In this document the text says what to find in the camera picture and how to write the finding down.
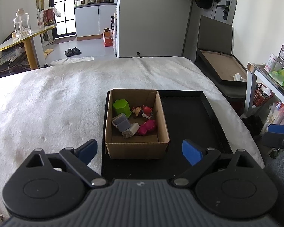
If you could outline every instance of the rice cooker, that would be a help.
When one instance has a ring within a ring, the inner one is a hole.
[[[76,5],[77,6],[82,6],[82,5],[87,5],[89,4],[89,0],[77,0]]]

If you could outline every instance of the white shelf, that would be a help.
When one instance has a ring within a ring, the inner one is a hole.
[[[251,115],[257,77],[261,79],[263,84],[270,88],[274,95],[284,104],[284,90],[281,87],[278,87],[278,85],[274,83],[274,80],[272,80],[264,71],[262,71],[260,67],[252,65],[253,68],[251,68],[250,71],[250,65],[251,64],[249,63],[247,66],[247,89],[244,109],[244,114],[247,117]]]

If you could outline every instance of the slipper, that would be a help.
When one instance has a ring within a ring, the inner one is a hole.
[[[54,51],[54,49],[47,49],[47,50],[44,51],[44,54],[50,54],[53,51]]]
[[[81,54],[81,51],[78,48],[73,48],[73,53],[75,55],[79,55],[79,54]]]
[[[71,49],[68,49],[68,50],[65,51],[65,55],[66,55],[67,57],[71,57],[71,56],[74,55],[74,53],[73,53],[73,51],[72,51]]]

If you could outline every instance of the metal screw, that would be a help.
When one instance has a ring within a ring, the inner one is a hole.
[[[91,181],[91,184],[94,186],[103,186],[106,184],[106,180],[104,178],[95,178]]]
[[[177,178],[173,181],[173,183],[177,186],[186,186],[189,184],[189,181],[186,178]]]

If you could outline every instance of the door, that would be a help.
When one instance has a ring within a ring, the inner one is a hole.
[[[237,0],[214,1],[212,19],[232,25]]]
[[[116,5],[101,5],[99,6],[99,30],[111,27],[111,17],[116,12]]]
[[[55,16],[57,27],[53,29],[53,37],[75,35],[74,0],[50,0],[50,6],[55,7],[61,13],[61,17]]]
[[[236,3],[237,0],[214,1],[210,9],[203,9],[192,2],[182,56],[192,61],[196,59],[199,25],[202,15],[232,25]]]
[[[77,37],[99,35],[99,6],[76,7]]]

